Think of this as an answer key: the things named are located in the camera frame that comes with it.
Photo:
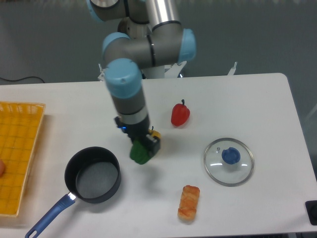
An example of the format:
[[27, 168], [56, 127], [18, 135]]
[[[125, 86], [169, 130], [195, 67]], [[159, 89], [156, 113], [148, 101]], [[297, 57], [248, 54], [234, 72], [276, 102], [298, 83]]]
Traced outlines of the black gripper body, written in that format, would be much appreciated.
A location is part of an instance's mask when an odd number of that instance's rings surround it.
[[132, 142], [138, 140], [140, 143], [148, 142], [150, 119], [149, 115], [138, 116], [120, 115], [114, 118], [114, 121], [123, 133], [127, 134]]

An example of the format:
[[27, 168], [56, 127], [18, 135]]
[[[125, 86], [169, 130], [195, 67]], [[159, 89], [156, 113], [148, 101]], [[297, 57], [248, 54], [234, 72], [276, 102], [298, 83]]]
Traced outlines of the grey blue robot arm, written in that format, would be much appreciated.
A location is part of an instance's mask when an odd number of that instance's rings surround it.
[[130, 157], [144, 164], [159, 151], [160, 138], [150, 129], [143, 70], [192, 60], [194, 33], [182, 27], [173, 0], [89, 0], [87, 7], [99, 21], [127, 22], [103, 41], [103, 73], [115, 123], [133, 144]]

